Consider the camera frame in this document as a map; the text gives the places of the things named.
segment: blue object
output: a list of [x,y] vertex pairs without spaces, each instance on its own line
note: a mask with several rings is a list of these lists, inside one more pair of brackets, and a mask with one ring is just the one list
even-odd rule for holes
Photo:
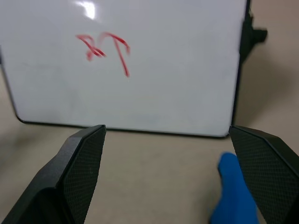
[[224,153],[218,165],[222,196],[211,224],[258,224],[256,203],[245,184],[236,155]]

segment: red handwritten text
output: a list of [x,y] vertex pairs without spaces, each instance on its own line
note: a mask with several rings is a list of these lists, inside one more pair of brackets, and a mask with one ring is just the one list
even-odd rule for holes
[[[89,35],[77,35],[76,37],[78,39],[82,40],[87,45],[87,47],[89,48],[89,50],[86,53],[88,61],[91,61],[93,59],[93,55],[96,55],[98,57],[106,56],[106,54],[103,51],[101,51],[99,48],[95,47],[94,39],[91,36],[89,36]],[[118,55],[119,55],[119,57],[121,59],[121,64],[122,64],[122,66],[124,68],[125,76],[129,77],[130,73],[129,73],[129,70],[127,68],[126,62],[125,62],[125,60],[124,60],[124,58],[122,56],[121,49],[120,49],[120,46],[118,44],[118,41],[120,43],[122,43],[123,45],[125,45],[126,52],[127,52],[128,55],[130,54],[130,46],[122,38],[120,38],[120,37],[118,37],[118,36],[116,36],[114,34],[108,33],[108,32],[104,32],[104,33],[102,33],[102,34],[99,35],[99,38],[98,38],[98,41],[99,41],[98,44],[99,44],[99,46],[102,45],[105,37],[112,37],[113,38],[115,48],[116,48],[117,53],[118,53]]]

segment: whiteboard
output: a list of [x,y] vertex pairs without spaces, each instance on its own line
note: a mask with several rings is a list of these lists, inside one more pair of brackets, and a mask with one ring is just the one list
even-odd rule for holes
[[246,0],[0,0],[19,119],[225,136]]

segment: black clip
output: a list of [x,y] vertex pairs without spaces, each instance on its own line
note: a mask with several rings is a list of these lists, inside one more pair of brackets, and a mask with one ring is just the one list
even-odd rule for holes
[[246,15],[242,26],[242,35],[240,42],[240,62],[243,63],[253,47],[257,43],[265,42],[268,31],[266,29],[253,29],[252,27],[253,16],[249,14]]

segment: whiteboard frame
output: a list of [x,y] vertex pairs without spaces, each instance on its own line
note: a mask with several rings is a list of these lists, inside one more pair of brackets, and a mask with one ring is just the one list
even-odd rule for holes
[[[250,11],[250,3],[251,0],[246,1],[246,8],[245,8],[245,14],[243,18],[243,22],[250,17],[249,11]],[[242,34],[243,34],[243,27],[241,27],[241,32],[240,32],[240,47],[242,44]],[[233,113],[232,113],[232,118],[231,118],[231,125],[234,125],[235,123],[235,113],[236,113],[236,107],[237,107],[237,101],[238,101],[238,94],[239,94],[239,85],[240,85],[240,77],[241,77],[241,71],[242,71],[242,65],[244,62],[245,58],[242,58],[241,55],[239,57],[239,66],[238,66],[238,72],[237,72],[237,79],[236,79],[236,86],[235,86],[235,98],[234,98],[234,105],[233,105]],[[61,127],[74,127],[74,128],[89,128],[90,126],[78,126],[78,125],[66,125],[66,124],[59,124],[59,123],[43,123],[43,122],[33,122],[33,121],[25,121],[22,120],[16,111],[16,106],[15,102],[13,99],[12,91],[10,89],[10,86],[8,84],[8,78],[5,72],[5,65],[3,61],[3,57],[1,55],[1,45],[0,45],[0,68],[2,69],[3,77],[4,77],[4,82],[7,87],[7,91],[9,94],[9,98],[13,107],[13,111],[17,119],[24,123],[24,124],[32,124],[32,125],[44,125],[44,126],[61,126]],[[123,131],[123,132],[133,132],[133,133],[150,133],[150,134],[164,134],[164,135],[178,135],[178,136],[190,136],[190,137],[205,137],[205,138],[213,138],[213,139],[223,139],[229,136],[229,133],[227,133],[226,136],[210,136],[210,135],[198,135],[198,134],[186,134],[186,133],[173,133],[173,132],[159,132],[159,131],[145,131],[145,130],[138,130],[138,129],[123,129],[123,128],[109,128],[106,127],[108,131]]]

